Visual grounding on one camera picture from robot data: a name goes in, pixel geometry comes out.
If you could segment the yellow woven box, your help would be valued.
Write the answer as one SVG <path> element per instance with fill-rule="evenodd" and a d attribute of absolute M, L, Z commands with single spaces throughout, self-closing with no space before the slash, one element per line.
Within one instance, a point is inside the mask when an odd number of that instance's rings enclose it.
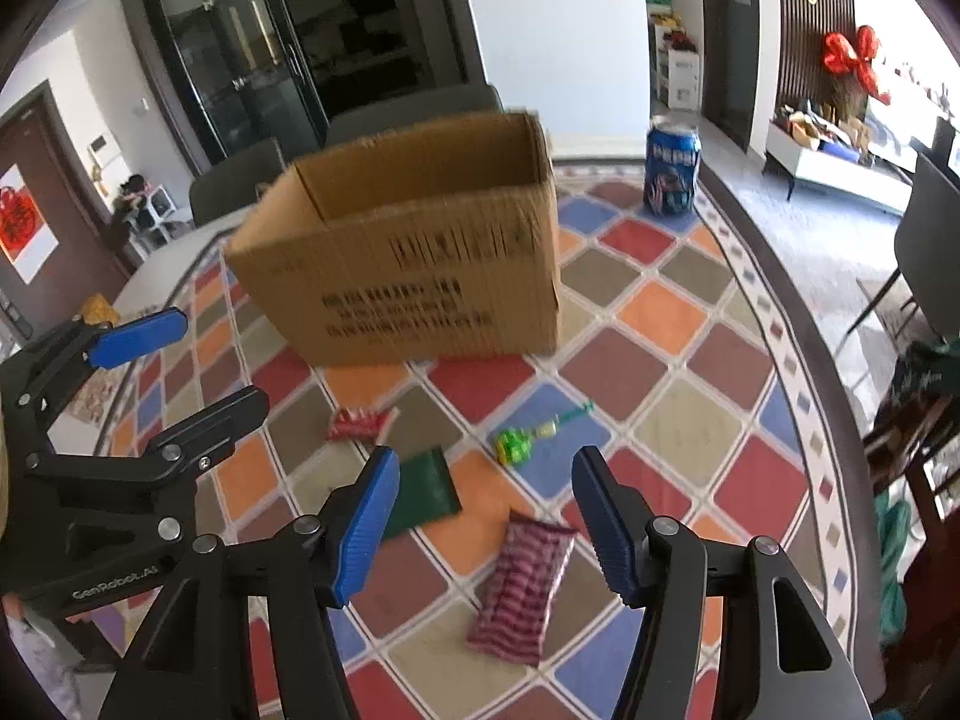
<path fill-rule="evenodd" d="M 121 323 L 121 314 L 117 312 L 112 304 L 103 296 L 103 294 L 93 294 L 83 301 L 80 307 L 80 317 L 88 325 L 109 325 L 116 327 Z"/>

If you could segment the patterned paper placemat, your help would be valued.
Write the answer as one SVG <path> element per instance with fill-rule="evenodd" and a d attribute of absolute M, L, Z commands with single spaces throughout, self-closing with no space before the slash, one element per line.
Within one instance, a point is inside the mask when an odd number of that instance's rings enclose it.
<path fill-rule="evenodd" d="M 98 426 L 114 401 L 122 377 L 124 371 L 120 367 L 94 371 L 68 404 L 67 413 L 85 424 Z"/>

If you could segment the dark green snack packet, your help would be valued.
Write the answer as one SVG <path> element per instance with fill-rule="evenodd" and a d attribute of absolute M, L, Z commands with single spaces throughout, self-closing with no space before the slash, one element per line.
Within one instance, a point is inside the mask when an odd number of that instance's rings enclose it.
<path fill-rule="evenodd" d="M 400 462 L 400 484 L 382 539 L 393 539 L 462 511 L 448 461 L 439 445 Z"/>

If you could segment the small red candy wrapper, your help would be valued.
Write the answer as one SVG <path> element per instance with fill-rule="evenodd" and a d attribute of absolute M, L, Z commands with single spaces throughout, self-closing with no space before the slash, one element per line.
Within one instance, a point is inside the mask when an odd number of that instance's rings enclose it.
<path fill-rule="evenodd" d="M 327 439 L 331 442 L 356 440 L 364 444 L 384 444 L 397 418 L 397 408 L 338 408 L 327 427 Z"/>

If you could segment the red fu door poster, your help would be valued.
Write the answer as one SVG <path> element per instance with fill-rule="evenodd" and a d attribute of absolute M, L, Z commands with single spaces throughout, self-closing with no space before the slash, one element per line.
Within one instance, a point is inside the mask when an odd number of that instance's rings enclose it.
<path fill-rule="evenodd" d="M 34 281 L 59 247 L 59 239 L 16 164 L 0 179 L 0 245 L 25 284 Z"/>

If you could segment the red striped snack packet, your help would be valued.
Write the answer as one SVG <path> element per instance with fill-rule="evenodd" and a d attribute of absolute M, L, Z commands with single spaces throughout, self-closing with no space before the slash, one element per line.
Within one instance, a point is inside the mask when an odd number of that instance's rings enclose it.
<path fill-rule="evenodd" d="M 482 605 L 466 644 L 500 660 L 537 667 L 553 601 L 576 530 L 511 512 Z"/>

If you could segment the colourful checkered table mat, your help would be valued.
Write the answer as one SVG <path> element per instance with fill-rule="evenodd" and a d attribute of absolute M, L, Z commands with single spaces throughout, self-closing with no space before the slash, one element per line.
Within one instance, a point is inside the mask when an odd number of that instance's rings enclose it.
<path fill-rule="evenodd" d="M 133 316 L 171 304 L 178 343 L 122 369 L 104 421 L 65 413 L 64 452 L 133 455 L 243 385 L 270 411 L 205 473 L 199 525 L 226 541 L 273 535 L 317 511 L 363 465 L 331 442 L 338 408 L 386 410 L 402 457 L 439 445 L 462 511 L 389 539 L 353 603 L 332 614 L 348 688 L 366 718 L 605 718 L 641 618 L 605 585 L 578 533 L 537 667 L 466 644 L 511 512 L 579 528 L 576 450 L 596 445 L 623 483 L 697 535 L 786 548 L 867 695 L 884 690 L 871 486 L 832 351 L 754 220 L 724 188 L 692 215 L 641 206 L 636 167 L 563 167 L 560 336 L 548 356 L 313 367 L 224 263 L 228 220 L 156 252 L 117 298 Z M 587 400 L 594 410 L 501 466 L 493 439 Z"/>

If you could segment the grey dining chair left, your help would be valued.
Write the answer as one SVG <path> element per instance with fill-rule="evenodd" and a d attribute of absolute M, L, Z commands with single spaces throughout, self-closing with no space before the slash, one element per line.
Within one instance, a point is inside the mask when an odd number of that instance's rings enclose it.
<path fill-rule="evenodd" d="M 285 167 L 280 144 L 274 137 L 265 138 L 210 167 L 189 187 L 195 226 L 205 226 L 233 211 L 255 205 L 285 172 Z"/>

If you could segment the grey dining chair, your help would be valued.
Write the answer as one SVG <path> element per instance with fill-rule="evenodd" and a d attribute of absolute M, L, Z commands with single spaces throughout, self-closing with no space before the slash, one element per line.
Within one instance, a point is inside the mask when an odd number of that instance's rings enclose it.
<path fill-rule="evenodd" d="M 205 226 L 233 211 L 255 205 L 285 172 L 285 167 L 280 144 L 274 137 L 265 138 L 210 167 L 189 187 L 195 226 Z"/>
<path fill-rule="evenodd" d="M 358 138 L 372 137 L 396 128 L 413 127 L 451 115 L 501 109 L 500 94 L 487 83 L 425 89 L 336 115 L 329 122 L 324 146 L 332 148 Z"/>

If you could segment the brown cardboard box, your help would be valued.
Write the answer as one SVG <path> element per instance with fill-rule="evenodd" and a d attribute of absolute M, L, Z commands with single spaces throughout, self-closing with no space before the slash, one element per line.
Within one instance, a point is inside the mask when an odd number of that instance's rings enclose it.
<path fill-rule="evenodd" d="M 314 367 L 550 355 L 558 210 L 539 117 L 456 115 L 299 158 L 224 260 Z"/>

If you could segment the grey dining chair right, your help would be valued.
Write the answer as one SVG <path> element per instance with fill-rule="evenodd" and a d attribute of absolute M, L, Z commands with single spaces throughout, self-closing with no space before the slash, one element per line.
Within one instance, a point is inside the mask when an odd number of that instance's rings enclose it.
<path fill-rule="evenodd" d="M 425 89 L 336 115 L 329 122 L 324 146 L 332 148 L 358 138 L 372 137 L 396 128 L 413 127 L 451 115 L 501 109 L 500 94 L 487 83 Z"/>

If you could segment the blue pepsi can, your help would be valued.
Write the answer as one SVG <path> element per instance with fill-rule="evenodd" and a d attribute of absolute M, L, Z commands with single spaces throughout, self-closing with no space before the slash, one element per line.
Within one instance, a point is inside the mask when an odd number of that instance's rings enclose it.
<path fill-rule="evenodd" d="M 697 127 L 654 115 L 647 132 L 644 203 L 656 216 L 692 210 L 701 164 Z"/>

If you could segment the dark side chair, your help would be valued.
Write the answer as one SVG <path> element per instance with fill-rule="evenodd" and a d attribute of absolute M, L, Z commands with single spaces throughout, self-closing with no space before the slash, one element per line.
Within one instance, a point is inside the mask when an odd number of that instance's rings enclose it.
<path fill-rule="evenodd" d="M 893 239 L 896 268 L 846 337 L 878 306 L 898 278 L 910 288 L 914 302 L 934 333 L 958 335 L 958 177 L 942 169 L 929 149 L 921 146 L 907 211 Z"/>

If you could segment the white low cabinet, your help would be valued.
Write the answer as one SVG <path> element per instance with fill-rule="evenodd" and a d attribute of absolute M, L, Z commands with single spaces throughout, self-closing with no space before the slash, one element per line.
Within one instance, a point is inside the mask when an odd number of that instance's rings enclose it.
<path fill-rule="evenodd" d="M 913 177 L 885 161 L 870 166 L 845 160 L 823 149 L 801 145 L 782 125 L 771 122 L 766 135 L 766 162 L 788 176 L 788 197 L 799 187 L 853 195 L 896 216 L 907 211 Z"/>

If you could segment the red bow decoration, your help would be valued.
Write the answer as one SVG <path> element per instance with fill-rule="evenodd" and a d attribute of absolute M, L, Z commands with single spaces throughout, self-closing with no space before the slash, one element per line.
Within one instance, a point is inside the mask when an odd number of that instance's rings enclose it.
<path fill-rule="evenodd" d="M 867 96 L 888 106 L 892 95 L 880 86 L 874 68 L 879 50 L 880 41 L 872 26 L 857 28 L 854 41 L 841 32 L 827 32 L 822 41 L 822 64 L 832 75 L 853 75 Z"/>

